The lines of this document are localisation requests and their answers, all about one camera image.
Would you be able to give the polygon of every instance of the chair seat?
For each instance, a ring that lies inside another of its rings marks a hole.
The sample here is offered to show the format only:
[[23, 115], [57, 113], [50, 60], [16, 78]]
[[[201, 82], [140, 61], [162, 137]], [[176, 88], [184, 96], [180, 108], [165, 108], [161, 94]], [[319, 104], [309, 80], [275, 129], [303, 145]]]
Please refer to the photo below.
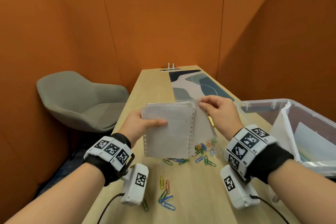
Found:
[[116, 124], [126, 103], [103, 103], [95, 105], [82, 113], [95, 126], [109, 128]]

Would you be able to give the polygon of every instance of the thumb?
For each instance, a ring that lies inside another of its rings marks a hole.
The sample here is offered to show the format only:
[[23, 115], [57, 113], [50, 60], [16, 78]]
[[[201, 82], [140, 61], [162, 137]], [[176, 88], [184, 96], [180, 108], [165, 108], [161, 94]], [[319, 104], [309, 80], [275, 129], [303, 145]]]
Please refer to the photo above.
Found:
[[145, 129], [152, 127], [161, 127], [167, 124], [167, 121], [163, 119], [144, 120], [144, 121], [145, 121]]
[[214, 112], [217, 110], [215, 107], [213, 107], [212, 105], [208, 104], [208, 103], [204, 103], [204, 102], [200, 102], [199, 103], [199, 107], [207, 112], [210, 116], [214, 114]]

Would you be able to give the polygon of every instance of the yellow sticky note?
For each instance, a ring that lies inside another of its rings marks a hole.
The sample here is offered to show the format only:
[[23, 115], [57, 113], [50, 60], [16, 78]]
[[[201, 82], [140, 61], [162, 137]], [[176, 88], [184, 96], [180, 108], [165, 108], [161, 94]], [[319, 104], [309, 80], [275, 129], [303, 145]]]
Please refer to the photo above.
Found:
[[212, 122], [212, 118], [211, 118], [210, 116], [209, 116], [209, 119], [210, 119], [210, 121], [211, 121], [212, 126], [215, 127], [215, 125], [214, 125], [213, 122]]

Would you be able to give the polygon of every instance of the orange partition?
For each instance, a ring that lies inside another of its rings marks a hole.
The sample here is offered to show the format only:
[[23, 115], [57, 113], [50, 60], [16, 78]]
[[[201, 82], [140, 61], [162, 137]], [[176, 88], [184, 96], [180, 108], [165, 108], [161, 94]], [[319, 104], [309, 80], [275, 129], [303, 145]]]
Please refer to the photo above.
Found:
[[336, 120], [335, 0], [224, 0], [218, 81], [242, 100], [290, 98]]
[[[0, 168], [5, 205], [20, 195], [31, 200], [68, 155], [66, 127], [45, 110], [36, 81], [64, 70], [93, 82], [121, 79], [104, 0], [0, 0], [0, 28], [0, 136], [11, 149], [6, 159], [17, 159], [7, 163], [12, 173]], [[16, 180], [27, 191], [10, 182]], [[0, 215], [9, 218], [22, 206], [9, 204]]]
[[105, 0], [123, 85], [141, 70], [199, 65], [217, 77], [223, 0]]

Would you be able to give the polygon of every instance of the red paper clip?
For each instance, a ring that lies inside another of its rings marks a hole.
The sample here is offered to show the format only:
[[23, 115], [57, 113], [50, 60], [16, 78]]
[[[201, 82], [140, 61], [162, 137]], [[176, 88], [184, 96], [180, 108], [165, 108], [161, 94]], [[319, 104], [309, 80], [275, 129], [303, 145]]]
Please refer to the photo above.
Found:
[[168, 190], [167, 195], [170, 193], [170, 184], [169, 184], [169, 180], [166, 180], [166, 190]]

